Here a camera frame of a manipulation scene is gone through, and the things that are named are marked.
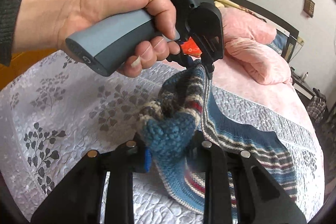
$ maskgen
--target pink bedding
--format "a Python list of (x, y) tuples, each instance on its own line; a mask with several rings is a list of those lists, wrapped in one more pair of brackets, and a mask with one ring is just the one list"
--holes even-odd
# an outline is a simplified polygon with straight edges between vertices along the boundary
[[(220, 11), (226, 54), (214, 63), (214, 85), (277, 112), (315, 136), (308, 113), (292, 86), (289, 65), (265, 45), (274, 40), (276, 29), (235, 8)], [(183, 69), (174, 62), (164, 62)]]

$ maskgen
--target headboard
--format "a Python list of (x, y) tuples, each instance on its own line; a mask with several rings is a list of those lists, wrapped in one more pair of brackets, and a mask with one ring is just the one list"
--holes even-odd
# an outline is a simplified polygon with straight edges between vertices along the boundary
[(230, 1), (236, 3), (240, 6), (243, 6), (247, 9), (265, 17), (266, 19), (274, 22), (278, 26), (287, 30), (287, 32), (289, 33), (289, 37), (287, 39), (286, 46), (282, 50), (281, 56), (287, 62), (289, 62), (291, 57), (292, 57), (294, 47), (295, 47), (296, 42), (297, 42), (297, 38), (299, 36), (299, 31), (297, 29), (295, 29), (292, 25), (290, 25), (288, 22), (283, 20), (282, 18), (278, 17), (277, 15), (273, 14), (272, 12), (264, 9), (263, 7), (260, 7), (256, 4), (252, 3), (248, 0), (230, 0)]

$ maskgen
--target nightstand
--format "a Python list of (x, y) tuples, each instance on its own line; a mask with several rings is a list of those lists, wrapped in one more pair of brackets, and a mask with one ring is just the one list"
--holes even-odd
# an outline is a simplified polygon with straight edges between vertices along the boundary
[(293, 80), (293, 87), (296, 90), (301, 102), (305, 107), (308, 106), (310, 100), (314, 97), (315, 93), (313, 90), (308, 86), (308, 84), (303, 81), (298, 75), (296, 75), (292, 71), (292, 80)]

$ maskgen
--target sweater sleeve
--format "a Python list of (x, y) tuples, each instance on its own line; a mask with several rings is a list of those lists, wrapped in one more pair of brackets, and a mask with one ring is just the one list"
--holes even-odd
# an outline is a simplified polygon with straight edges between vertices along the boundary
[(0, 0), (0, 64), (9, 66), (16, 18), (22, 0)]

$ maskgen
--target bottle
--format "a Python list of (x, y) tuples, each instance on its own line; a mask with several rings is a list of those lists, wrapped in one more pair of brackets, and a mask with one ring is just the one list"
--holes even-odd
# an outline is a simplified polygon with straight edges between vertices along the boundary
[(308, 76), (308, 72), (306, 72), (303, 76), (302, 76), (302, 80), (304, 81), (306, 79), (306, 77)]

